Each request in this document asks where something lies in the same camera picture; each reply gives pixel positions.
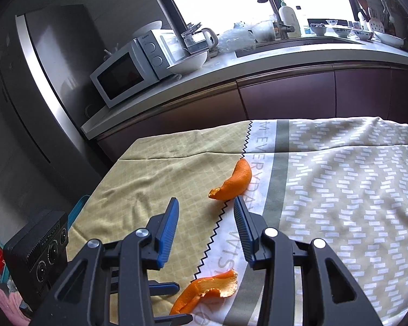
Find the pink left sleeve forearm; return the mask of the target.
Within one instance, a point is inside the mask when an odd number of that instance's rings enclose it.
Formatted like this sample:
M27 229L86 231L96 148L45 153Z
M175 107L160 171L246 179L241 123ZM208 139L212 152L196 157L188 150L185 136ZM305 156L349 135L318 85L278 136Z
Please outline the pink left sleeve forearm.
M29 325L31 320L20 310L22 301L18 292L7 294L0 288L0 325Z

